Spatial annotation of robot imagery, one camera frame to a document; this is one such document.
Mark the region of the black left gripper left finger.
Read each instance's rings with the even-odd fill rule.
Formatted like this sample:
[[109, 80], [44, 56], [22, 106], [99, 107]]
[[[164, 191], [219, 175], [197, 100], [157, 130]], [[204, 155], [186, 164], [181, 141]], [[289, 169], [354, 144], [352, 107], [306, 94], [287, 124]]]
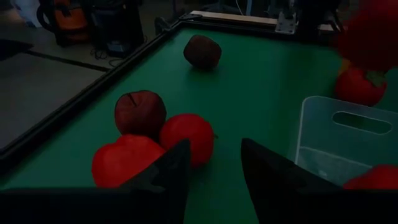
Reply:
[[183, 224], [190, 174], [190, 141], [179, 141], [121, 185], [129, 191], [121, 220], [127, 224]]

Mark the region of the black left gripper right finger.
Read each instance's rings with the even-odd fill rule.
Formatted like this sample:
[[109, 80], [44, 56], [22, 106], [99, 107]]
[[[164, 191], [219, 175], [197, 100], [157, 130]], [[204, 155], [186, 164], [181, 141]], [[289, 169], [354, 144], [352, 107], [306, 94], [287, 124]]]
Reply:
[[244, 179], [260, 224], [311, 224], [325, 218], [341, 187], [256, 141], [241, 140]]

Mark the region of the dark red apple with stem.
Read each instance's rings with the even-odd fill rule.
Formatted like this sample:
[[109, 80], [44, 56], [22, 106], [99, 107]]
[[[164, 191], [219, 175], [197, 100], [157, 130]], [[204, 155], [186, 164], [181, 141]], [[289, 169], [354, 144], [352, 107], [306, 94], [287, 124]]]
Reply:
[[149, 90], [125, 93], [114, 107], [114, 122], [121, 134], [137, 134], [158, 141], [167, 111], [162, 98]]

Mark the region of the dark maroon apple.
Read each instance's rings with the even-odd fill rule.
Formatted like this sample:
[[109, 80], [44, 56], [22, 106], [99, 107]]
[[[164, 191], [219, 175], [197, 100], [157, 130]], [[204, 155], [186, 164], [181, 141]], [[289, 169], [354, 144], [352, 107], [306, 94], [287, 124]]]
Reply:
[[212, 70], [218, 66], [222, 49], [214, 40], [204, 35], [193, 35], [183, 50], [185, 59], [195, 68]]

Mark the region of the clear plastic basket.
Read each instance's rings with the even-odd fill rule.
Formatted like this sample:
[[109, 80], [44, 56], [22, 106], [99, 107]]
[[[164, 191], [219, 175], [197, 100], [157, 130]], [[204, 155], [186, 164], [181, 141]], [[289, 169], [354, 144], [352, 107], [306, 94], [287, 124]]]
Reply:
[[339, 186], [373, 166], [398, 166], [398, 113], [310, 96], [302, 103], [291, 159]]

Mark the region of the black equipment box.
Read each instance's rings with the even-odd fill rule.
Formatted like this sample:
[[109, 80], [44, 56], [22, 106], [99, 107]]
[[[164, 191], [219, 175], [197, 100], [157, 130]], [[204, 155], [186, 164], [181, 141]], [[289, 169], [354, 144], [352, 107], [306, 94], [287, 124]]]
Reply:
[[124, 58], [145, 42], [138, 0], [93, 0], [90, 9], [96, 37], [109, 56]]

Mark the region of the orange and black machine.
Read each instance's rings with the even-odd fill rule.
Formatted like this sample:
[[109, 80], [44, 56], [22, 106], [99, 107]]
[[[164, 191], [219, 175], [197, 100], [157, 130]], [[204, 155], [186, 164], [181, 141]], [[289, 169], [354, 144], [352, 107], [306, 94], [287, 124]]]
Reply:
[[89, 25], [80, 0], [39, 0], [36, 16], [61, 47], [90, 41]]

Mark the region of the black aluminium table frame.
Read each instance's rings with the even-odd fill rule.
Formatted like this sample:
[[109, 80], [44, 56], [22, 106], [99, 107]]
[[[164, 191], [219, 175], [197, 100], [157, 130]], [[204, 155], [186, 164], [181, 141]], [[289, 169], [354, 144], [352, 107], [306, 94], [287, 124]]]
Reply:
[[[27, 151], [27, 156], [23, 159], [19, 159], [18, 163], [15, 164], [12, 169], [8, 170], [7, 177], [2, 180], [2, 182], [0, 183], [0, 187], [5, 188], [4, 184], [6, 180], [10, 178], [12, 174], [14, 174], [23, 163], [32, 158], [37, 153], [39, 148], [43, 146], [50, 138], [52, 138], [60, 130], [62, 130], [72, 119], [76, 118], [84, 110], [85, 105], [91, 103], [96, 98], [97, 92], [112, 86], [116, 81], [121, 79], [124, 72], [136, 68], [144, 59], [148, 58], [151, 53], [155, 52], [168, 40], [170, 40], [177, 32], [183, 29], [195, 29], [197, 31], [196, 34], [204, 36], [206, 36], [206, 32], [213, 31], [227, 34], [257, 37], [262, 39], [278, 40], [283, 42], [292, 42], [295, 44], [314, 45], [330, 49], [332, 52], [335, 53], [335, 51], [328, 46], [327, 34], [323, 34], [318, 40], [315, 40], [313, 42], [302, 42], [292, 35], [276, 34], [275, 32], [270, 31], [268, 28], [257, 24], [244, 22], [226, 22], [215, 19], [207, 19], [204, 17], [178, 21], [172, 25], [172, 29], [169, 32], [163, 32], [162, 34], [157, 36], [154, 40], [143, 46], [143, 48], [141, 48], [137, 53], [125, 59], [125, 61], [123, 61], [120, 65], [105, 73], [92, 85], [85, 88], [83, 91], [77, 94], [77, 96], [65, 103], [58, 110], [54, 111], [49, 117], [45, 118], [33, 130], [29, 131], [24, 137], [21, 137], [17, 142], [17, 146], [19, 149], [25, 149]], [[193, 69], [203, 73], [214, 72], [218, 67], [217, 66], [212, 70], [200, 70], [192, 66], [189, 62], [188, 64]]]

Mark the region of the small black frame clamp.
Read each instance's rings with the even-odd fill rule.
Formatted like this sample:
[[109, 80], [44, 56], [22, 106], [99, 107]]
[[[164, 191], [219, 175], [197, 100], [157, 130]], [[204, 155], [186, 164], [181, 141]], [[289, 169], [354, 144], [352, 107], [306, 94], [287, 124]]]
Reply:
[[154, 19], [155, 34], [159, 35], [162, 32], [169, 32], [172, 29], [173, 19], [165, 19], [163, 17], [156, 17]]

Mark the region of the silver metal mounting bracket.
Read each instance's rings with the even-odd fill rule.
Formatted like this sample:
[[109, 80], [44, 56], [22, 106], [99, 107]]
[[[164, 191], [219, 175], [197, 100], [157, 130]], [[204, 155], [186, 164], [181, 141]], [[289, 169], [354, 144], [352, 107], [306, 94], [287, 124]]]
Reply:
[[275, 27], [275, 32], [279, 34], [294, 35], [297, 25], [297, 14], [293, 12], [280, 11]]

